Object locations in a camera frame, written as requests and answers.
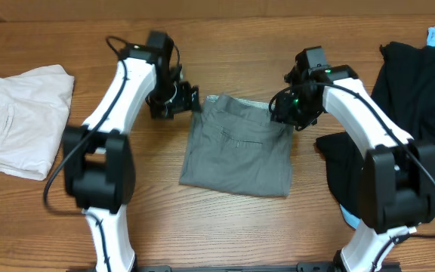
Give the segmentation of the grey shorts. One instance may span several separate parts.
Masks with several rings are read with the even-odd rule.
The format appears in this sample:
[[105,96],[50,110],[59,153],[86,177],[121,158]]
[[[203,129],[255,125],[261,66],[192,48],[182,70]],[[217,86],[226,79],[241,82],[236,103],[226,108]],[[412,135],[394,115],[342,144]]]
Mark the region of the grey shorts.
[[209,95],[192,115],[180,183],[225,193],[287,197],[292,184],[290,125],[263,102]]

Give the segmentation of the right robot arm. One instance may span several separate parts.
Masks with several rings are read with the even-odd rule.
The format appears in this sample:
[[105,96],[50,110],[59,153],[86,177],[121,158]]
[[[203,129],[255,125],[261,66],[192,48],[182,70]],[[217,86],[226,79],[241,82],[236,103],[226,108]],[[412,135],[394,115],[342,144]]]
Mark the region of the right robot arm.
[[360,221],[332,261],[305,262],[299,271],[399,271],[385,258],[394,246],[418,238],[435,218],[435,146],[416,141],[370,98],[348,65],[328,64],[322,47],[305,48],[285,75],[288,87],[269,102],[271,119],[295,127],[332,114],[359,149],[364,164],[357,203]]

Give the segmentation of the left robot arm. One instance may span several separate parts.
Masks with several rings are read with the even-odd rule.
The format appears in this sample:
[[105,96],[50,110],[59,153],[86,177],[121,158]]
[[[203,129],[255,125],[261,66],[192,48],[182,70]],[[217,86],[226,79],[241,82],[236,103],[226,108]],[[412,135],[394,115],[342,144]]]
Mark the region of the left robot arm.
[[167,33],[152,31],[143,45],[123,44],[114,51],[116,73],[97,108],[79,127],[65,127],[55,170],[91,230],[95,271],[137,270],[127,223],[136,184],[128,136],[140,108],[147,105],[154,119],[201,110],[198,86],[182,79],[180,63],[170,64],[178,48]]

